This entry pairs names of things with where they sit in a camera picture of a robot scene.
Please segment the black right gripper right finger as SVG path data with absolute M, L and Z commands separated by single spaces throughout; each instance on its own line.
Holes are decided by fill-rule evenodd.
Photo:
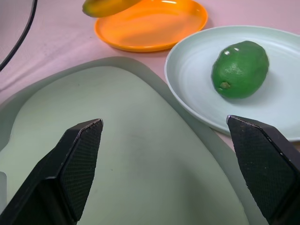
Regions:
M 274 126 L 226 119 L 246 185 L 269 225 L 300 225 L 300 152 Z

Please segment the light green plate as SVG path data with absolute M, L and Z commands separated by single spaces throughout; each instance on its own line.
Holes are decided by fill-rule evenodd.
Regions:
M 262 46 L 268 75 L 252 96 L 225 99 L 214 89 L 212 66 L 226 47 L 242 41 Z M 165 62 L 165 78 L 178 102 L 196 119 L 229 134 L 228 115 L 276 127 L 300 141 L 300 35 L 259 26 L 223 26 L 195 33 L 176 44 Z

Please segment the orange plate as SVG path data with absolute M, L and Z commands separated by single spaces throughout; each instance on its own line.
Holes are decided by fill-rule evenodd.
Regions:
M 113 48 L 157 52 L 201 31 L 207 21 L 207 10 L 194 0 L 142 0 L 120 13 L 98 18 L 94 30 Z

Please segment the pale green tray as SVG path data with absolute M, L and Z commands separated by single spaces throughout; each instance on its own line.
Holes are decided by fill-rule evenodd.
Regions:
M 95 178 L 78 225 L 268 225 L 233 150 L 126 57 L 58 72 L 0 105 L 7 199 L 68 128 L 98 118 Z

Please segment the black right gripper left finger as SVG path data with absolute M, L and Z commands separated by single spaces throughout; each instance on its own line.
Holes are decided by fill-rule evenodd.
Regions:
M 77 225 L 94 180 L 102 119 L 65 131 L 0 214 L 0 225 Z

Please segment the green lime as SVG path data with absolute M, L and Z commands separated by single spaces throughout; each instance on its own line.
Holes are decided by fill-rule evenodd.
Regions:
M 265 49 L 243 41 L 223 49 L 212 66 L 215 91 L 224 98 L 247 98 L 263 84 L 270 62 Z

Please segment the yellow banana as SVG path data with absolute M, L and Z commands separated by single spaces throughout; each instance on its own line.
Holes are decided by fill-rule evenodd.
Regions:
M 101 18 L 122 12 L 141 0 L 85 0 L 82 11 L 89 17 Z

